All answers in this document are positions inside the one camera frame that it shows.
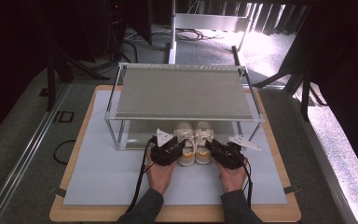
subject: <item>sleeve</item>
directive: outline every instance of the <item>sleeve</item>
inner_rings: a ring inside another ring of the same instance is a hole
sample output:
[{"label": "sleeve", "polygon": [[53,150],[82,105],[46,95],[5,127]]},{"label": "sleeve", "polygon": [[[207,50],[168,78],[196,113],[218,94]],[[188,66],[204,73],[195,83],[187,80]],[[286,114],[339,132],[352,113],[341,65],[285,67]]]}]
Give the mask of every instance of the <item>sleeve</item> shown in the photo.
[{"label": "sleeve", "polygon": [[164,204],[164,198],[154,189],[148,189],[133,209],[118,220],[117,224],[153,224]]},{"label": "sleeve", "polygon": [[226,224],[259,224],[261,219],[248,207],[243,191],[238,189],[220,196]]}]

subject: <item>controller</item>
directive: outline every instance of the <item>controller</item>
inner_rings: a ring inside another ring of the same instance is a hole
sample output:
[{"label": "controller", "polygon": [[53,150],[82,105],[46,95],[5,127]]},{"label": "controller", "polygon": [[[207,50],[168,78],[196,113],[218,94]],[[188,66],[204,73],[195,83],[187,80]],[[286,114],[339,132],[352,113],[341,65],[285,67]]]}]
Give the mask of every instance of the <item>controller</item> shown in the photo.
[{"label": "controller", "polygon": [[186,140],[178,142],[178,138],[174,137],[161,147],[158,146],[158,139],[153,136],[151,143],[155,145],[151,148],[150,159],[161,166],[170,165],[182,156],[183,148],[186,145]]},{"label": "controller", "polygon": [[241,154],[241,146],[233,142],[226,145],[220,144],[216,140],[206,141],[205,147],[211,151],[211,156],[224,167],[235,170],[243,167],[245,157]]}]

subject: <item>white sneaker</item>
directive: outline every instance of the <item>white sneaker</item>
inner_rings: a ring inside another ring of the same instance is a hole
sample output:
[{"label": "white sneaker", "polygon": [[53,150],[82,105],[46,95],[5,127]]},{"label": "white sneaker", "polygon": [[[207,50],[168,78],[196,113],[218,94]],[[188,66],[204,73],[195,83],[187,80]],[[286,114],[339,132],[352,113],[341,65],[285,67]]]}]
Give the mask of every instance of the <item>white sneaker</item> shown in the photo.
[{"label": "white sneaker", "polygon": [[196,124],[196,134],[194,135],[194,146],[196,161],[199,164],[208,164],[211,159],[211,151],[205,147],[206,140],[212,142],[213,127],[208,121],[199,121]]},{"label": "white sneaker", "polygon": [[173,136],[178,137],[178,142],[186,140],[186,145],[183,148],[183,154],[178,160],[179,164],[182,166],[191,165],[195,159],[193,132],[193,127],[186,121],[179,122],[173,131]]}]

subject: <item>human hand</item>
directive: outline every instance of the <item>human hand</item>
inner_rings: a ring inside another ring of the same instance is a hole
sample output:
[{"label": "human hand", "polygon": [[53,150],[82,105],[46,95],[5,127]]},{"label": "human hand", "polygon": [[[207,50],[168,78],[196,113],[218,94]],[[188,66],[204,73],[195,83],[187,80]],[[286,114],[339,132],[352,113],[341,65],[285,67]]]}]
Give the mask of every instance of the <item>human hand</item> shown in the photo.
[{"label": "human hand", "polygon": [[218,161],[214,161],[217,168],[219,168],[219,180],[222,184],[223,192],[228,193],[237,189],[242,189],[245,182],[246,172],[243,167],[235,170],[230,170],[220,164]]},{"label": "human hand", "polygon": [[175,168],[176,161],[174,161],[171,165],[161,166],[151,160],[150,154],[151,151],[147,150],[146,174],[149,187],[163,195],[171,183],[172,172],[173,168]]}]

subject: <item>white mat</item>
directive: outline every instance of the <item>white mat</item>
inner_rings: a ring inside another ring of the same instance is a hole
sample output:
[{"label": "white mat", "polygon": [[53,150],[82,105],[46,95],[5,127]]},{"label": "white mat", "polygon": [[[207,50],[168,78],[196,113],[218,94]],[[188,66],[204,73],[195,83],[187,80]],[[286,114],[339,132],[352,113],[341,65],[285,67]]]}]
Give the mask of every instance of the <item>white mat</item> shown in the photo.
[{"label": "white mat", "polygon": [[[113,140],[103,119],[110,92],[97,92],[76,168],[63,204],[123,205],[131,203],[143,151],[114,148]],[[242,123],[241,127],[246,136],[255,128],[255,124]],[[257,132],[253,142],[262,150],[247,149],[242,152],[249,158],[252,165],[254,182],[252,203],[287,203],[262,128]],[[220,204],[219,196],[222,194],[222,189],[217,178],[218,173],[213,162],[208,165],[194,163],[189,167],[177,165],[170,187],[164,195],[165,204]],[[147,178],[144,176],[140,197],[147,189]]]}]

